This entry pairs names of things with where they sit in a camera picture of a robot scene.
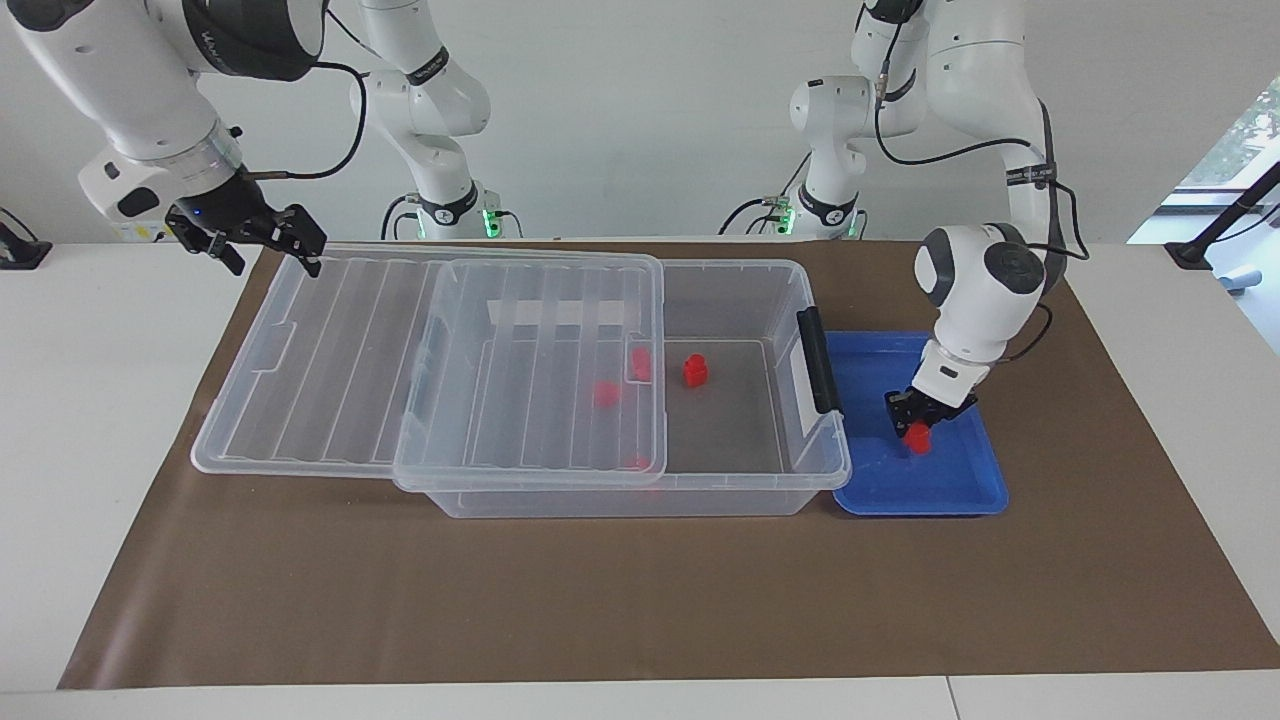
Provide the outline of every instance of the brown paper mat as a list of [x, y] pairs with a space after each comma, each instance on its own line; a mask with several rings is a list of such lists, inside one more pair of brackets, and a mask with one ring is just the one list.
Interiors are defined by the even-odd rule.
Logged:
[[[828, 329], [934, 319], [914, 245], [617, 249], [792, 258]], [[1280, 667], [1069, 288], [1043, 345], [980, 388], [1001, 516], [855, 519], [823, 493], [783, 519], [451, 520], [387, 482], [191, 466], [275, 265], [253, 270], [63, 688]]]

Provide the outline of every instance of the red object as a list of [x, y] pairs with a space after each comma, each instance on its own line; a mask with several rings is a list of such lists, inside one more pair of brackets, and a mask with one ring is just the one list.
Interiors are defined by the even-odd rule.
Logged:
[[631, 348], [631, 378], [641, 383], [653, 382], [653, 356], [648, 348]]
[[699, 354], [692, 354], [685, 360], [685, 386], [701, 387], [707, 384], [710, 372], [707, 369], [707, 359]]
[[916, 420], [906, 429], [902, 442], [915, 455], [928, 455], [933, 450], [933, 442], [929, 438], [931, 434], [929, 427], [924, 424], [924, 420]]
[[595, 383], [595, 406], [613, 407], [622, 400], [622, 388], [618, 383], [600, 380]]

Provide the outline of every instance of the blue tray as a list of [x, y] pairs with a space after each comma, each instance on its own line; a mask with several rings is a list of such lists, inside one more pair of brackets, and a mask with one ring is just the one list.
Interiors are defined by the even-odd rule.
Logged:
[[884, 393], [911, 384], [927, 333], [832, 332], [827, 350], [845, 406], [854, 477], [836, 501], [854, 515], [996, 515], [1009, 491], [978, 407], [933, 428], [915, 456], [893, 432]]

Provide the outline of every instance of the window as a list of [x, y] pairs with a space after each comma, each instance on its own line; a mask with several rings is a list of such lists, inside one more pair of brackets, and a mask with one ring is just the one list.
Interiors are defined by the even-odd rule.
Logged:
[[1226, 131], [1166, 206], [1225, 206], [1280, 160], [1280, 78]]

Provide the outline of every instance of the black stand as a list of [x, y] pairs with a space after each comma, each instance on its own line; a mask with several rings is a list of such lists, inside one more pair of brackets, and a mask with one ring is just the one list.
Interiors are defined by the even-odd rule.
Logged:
[[1190, 242], [1166, 242], [1165, 250], [1178, 263], [1178, 266], [1184, 270], [1212, 270], [1213, 266], [1204, 260], [1204, 252], [1211, 245], [1222, 237], [1222, 233], [1229, 231], [1231, 225], [1243, 218], [1249, 210], [1262, 202], [1275, 187], [1280, 184], [1280, 163], [1271, 165], [1271, 169], [1258, 178], [1258, 182], [1253, 183], [1249, 190], [1244, 191], [1244, 195], [1235, 201], [1234, 205], [1222, 211], [1216, 220], [1210, 223], [1204, 232], [1199, 233], [1196, 240]]
[[51, 242], [28, 242], [0, 223], [0, 270], [35, 270], [54, 249]]

